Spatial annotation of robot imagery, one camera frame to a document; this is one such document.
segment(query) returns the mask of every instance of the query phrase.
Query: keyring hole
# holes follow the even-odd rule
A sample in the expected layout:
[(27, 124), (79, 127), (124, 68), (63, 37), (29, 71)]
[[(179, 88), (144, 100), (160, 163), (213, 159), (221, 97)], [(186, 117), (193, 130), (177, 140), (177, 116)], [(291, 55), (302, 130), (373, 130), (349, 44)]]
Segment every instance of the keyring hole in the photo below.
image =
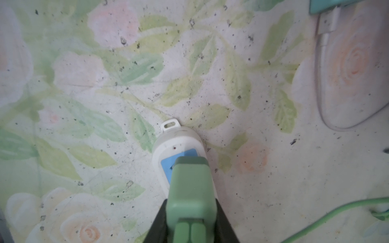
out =
[(170, 127), (172, 127), (174, 125), (175, 125), (175, 122), (170, 122), (170, 123), (165, 124), (163, 127), (164, 128), (170, 128)]

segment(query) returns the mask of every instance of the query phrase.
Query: green cable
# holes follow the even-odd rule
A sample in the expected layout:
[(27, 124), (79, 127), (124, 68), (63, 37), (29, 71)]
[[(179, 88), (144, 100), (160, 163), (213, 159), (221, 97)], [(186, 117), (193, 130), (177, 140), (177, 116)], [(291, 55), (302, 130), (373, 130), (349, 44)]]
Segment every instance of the green cable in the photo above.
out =
[(314, 222), (313, 224), (307, 226), (306, 228), (302, 229), (301, 231), (297, 232), (296, 234), (290, 236), (289, 238), (285, 239), (281, 243), (291, 243), (295, 240), (303, 237), (304, 235), (308, 234), (309, 232), (313, 231), (317, 227), (321, 226), (322, 224), (326, 223), (331, 218), (335, 217), (336, 215), (340, 214), (343, 211), (360, 207), (360, 206), (368, 206), (373, 204), (381, 204), (381, 203), (389, 203), (389, 197), (387, 198), (373, 198), (373, 199), (365, 199), (360, 201), (355, 201), (351, 203), (344, 204), (340, 207), (337, 207), (336, 209), (332, 210), (331, 212), (327, 213), (323, 217), (321, 217), (319, 220)]

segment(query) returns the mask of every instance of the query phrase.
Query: white oval gadget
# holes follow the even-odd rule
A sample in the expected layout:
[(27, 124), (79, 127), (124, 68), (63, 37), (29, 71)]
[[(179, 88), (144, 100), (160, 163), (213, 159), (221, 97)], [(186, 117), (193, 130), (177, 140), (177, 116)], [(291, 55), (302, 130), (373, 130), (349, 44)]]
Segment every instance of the white oval gadget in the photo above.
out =
[(152, 164), (161, 187), (168, 197), (170, 178), (175, 160), (180, 156), (200, 156), (207, 158), (201, 138), (195, 131), (182, 127), (172, 118), (161, 124), (162, 134), (152, 148)]

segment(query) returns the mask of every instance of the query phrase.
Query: table surface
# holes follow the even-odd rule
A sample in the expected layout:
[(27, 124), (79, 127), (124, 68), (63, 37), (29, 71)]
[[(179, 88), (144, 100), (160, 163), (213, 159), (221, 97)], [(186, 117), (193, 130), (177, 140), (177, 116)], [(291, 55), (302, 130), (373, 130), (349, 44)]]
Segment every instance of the table surface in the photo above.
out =
[[(151, 165), (175, 117), (203, 139), (241, 242), (281, 242), (389, 195), (389, 110), (335, 132), (317, 109), (308, 0), (0, 2), (0, 208), (15, 242), (142, 242), (165, 196)], [(389, 2), (342, 9), (329, 119), (389, 97)], [(297, 242), (387, 242), (369, 207)]]

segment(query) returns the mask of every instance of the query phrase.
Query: black object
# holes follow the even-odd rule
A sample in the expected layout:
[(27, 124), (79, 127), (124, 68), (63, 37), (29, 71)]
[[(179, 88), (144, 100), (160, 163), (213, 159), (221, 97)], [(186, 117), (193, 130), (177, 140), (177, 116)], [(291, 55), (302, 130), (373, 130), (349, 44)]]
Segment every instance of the black object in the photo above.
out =
[[(165, 199), (152, 223), (143, 243), (167, 243), (166, 204)], [(215, 243), (239, 243), (227, 216), (224, 214), (219, 201), (216, 199), (217, 215), (215, 222)]]

